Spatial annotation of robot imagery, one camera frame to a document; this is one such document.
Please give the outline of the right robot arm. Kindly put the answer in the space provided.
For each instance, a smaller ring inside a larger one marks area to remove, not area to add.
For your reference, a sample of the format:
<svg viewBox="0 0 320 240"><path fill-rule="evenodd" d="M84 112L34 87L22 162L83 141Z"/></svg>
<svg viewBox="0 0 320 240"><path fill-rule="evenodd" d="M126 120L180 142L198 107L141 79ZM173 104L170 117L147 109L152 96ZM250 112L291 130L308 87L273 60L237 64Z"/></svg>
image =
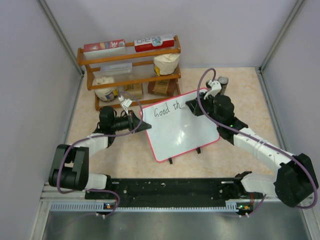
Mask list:
<svg viewBox="0 0 320 240"><path fill-rule="evenodd" d="M217 125L219 135L265 164L273 175L255 174L250 171L237 175L239 182L233 192L245 198L251 192L277 197L289 207L297 207L310 195L318 201L318 180L311 159L304 153L294 155L264 140L239 120L234 113L234 104L225 95L206 96L188 100L186 106L193 115L206 116Z"/></svg>

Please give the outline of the pink framed whiteboard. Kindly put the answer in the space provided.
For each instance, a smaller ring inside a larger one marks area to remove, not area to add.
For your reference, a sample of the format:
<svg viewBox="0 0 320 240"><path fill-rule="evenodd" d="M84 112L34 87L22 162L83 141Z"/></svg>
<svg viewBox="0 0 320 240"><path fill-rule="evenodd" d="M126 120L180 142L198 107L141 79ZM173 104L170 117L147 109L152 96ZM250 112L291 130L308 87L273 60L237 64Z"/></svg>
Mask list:
<svg viewBox="0 0 320 240"><path fill-rule="evenodd" d="M181 109L196 97L194 90L142 108L143 121L152 126L146 134L157 162L219 140L215 123L204 115L193 115L188 107Z"/></svg>

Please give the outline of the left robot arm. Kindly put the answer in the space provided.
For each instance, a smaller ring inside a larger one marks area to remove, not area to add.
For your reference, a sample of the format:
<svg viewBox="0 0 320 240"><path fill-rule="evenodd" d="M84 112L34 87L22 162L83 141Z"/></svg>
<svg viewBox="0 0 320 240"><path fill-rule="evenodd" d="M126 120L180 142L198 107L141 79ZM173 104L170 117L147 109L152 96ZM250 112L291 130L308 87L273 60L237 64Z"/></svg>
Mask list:
<svg viewBox="0 0 320 240"><path fill-rule="evenodd" d="M60 144L55 150L48 183L58 189L71 191L96 190L102 198L109 198L114 191L110 176L90 173L89 160L96 153L109 148L119 131L129 130L138 133L152 128L152 125L138 118L134 111L123 110L120 116L111 106L102 107L99 111L99 122L88 137L74 144Z"/></svg>

